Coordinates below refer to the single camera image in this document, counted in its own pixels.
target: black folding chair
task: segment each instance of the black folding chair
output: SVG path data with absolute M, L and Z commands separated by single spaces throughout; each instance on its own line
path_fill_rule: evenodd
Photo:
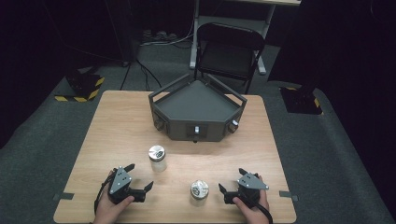
M 244 80 L 248 94 L 265 41 L 256 31 L 220 23 L 206 23 L 197 31 L 197 71 Z

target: silver lid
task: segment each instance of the silver lid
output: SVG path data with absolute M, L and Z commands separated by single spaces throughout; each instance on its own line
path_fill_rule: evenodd
M 148 151 L 148 156 L 152 161 L 161 161 L 165 158 L 165 149 L 162 146 L 154 146 Z
M 209 186 L 203 180 L 196 180 L 191 184 L 191 195 L 195 199 L 203 199 L 209 193 Z

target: chair seat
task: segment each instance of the chair seat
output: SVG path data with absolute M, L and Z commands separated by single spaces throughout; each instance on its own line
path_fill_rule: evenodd
M 253 50 L 208 43 L 205 47 L 201 69 L 207 73 L 213 71 L 216 74 L 225 73 L 227 76 L 234 75 L 240 79 L 249 76 Z

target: background desk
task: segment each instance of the background desk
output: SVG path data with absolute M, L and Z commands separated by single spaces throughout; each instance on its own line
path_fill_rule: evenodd
M 267 15 L 262 17 L 261 21 L 254 21 L 254 20 L 241 20 L 241 19 L 234 19 L 234 18 L 223 18 L 223 17 L 207 17 L 207 16 L 200 16 L 199 12 L 199 0 L 195 1 L 195 20 L 194 20 L 194 36 L 193 42 L 191 47 L 191 58 L 190 58 L 190 68 L 195 68 L 195 58 L 196 58 L 196 44 L 197 44 L 197 30 L 200 25 L 208 23 L 208 22 L 219 22 L 239 27 L 245 27 L 248 29 L 252 29 L 257 31 L 259 34 L 262 34 L 262 37 L 267 36 L 268 29 L 270 27 L 271 19 L 274 15 L 276 5 L 286 5 L 286 6 L 298 6 L 300 5 L 301 1 L 298 0 L 238 0 L 241 2 L 247 3 L 259 3 L 259 4 L 268 4 L 270 5 L 270 9 Z M 262 62 L 262 58 L 259 59 L 259 70 L 261 74 L 265 74 L 265 66 Z
M 81 151 L 64 192 L 72 200 L 60 200 L 54 215 L 58 223 L 93 221 L 93 201 L 109 170 L 135 163 L 129 174 L 132 187 L 142 189 L 151 180 L 152 190 L 144 203 L 133 203 L 120 216 L 121 223 L 240 223 L 244 217 L 235 205 L 225 204 L 218 183 L 237 188 L 238 168 L 262 175 L 269 186 L 268 201 L 276 223 L 296 219 L 273 133 L 260 96 L 246 95 L 247 105 L 240 128 L 221 142 L 172 141 L 152 124 L 149 92 L 106 91 L 92 119 Z M 167 169 L 153 173 L 149 149 L 166 150 Z M 203 206 L 191 203 L 190 185 L 197 179 L 209 185 Z

